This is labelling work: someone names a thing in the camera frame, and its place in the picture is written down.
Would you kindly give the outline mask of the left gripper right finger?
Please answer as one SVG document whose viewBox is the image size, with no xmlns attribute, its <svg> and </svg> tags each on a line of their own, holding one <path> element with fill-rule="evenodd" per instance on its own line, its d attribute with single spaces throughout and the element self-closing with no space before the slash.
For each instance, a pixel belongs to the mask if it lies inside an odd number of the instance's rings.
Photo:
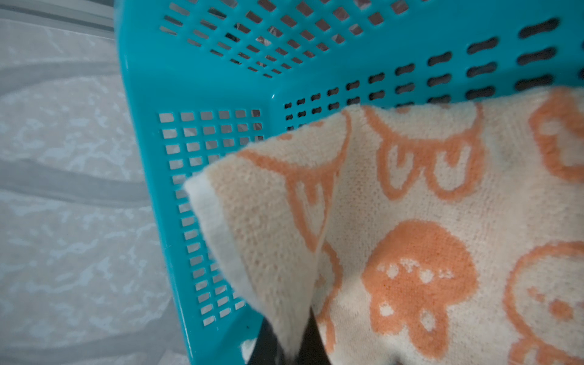
<svg viewBox="0 0 584 365">
<path fill-rule="evenodd" d="M 319 333 L 316 317 L 310 310 L 310 317 L 301 343 L 301 349 L 294 360 L 299 365 L 330 365 L 329 357 Z"/>
</svg>

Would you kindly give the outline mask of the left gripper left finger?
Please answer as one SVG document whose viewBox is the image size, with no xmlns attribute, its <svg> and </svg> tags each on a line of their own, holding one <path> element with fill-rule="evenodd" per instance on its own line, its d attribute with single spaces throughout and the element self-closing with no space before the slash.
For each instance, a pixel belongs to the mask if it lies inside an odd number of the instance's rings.
<svg viewBox="0 0 584 365">
<path fill-rule="evenodd" d="M 285 365 L 286 363 L 284 352 L 272 326 L 267 319 L 263 319 L 247 365 Z"/>
</svg>

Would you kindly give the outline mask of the orange rabbit towel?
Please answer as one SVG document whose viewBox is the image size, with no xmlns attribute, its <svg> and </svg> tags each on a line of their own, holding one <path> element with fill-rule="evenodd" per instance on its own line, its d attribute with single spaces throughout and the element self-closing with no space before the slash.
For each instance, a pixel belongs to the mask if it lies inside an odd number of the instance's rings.
<svg viewBox="0 0 584 365">
<path fill-rule="evenodd" d="M 287 363 L 583 362 L 583 90 L 350 106 L 184 184 Z"/>
</svg>

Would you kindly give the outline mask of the teal plastic basket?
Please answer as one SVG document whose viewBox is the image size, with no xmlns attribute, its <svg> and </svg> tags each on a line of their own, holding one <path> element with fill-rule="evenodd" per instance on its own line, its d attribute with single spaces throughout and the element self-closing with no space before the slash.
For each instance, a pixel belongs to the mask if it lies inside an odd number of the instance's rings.
<svg viewBox="0 0 584 365">
<path fill-rule="evenodd" d="M 242 364 L 262 318 L 221 277 L 186 178 L 356 103 L 583 84 L 581 1 L 118 1 L 114 27 L 192 364 Z"/>
</svg>

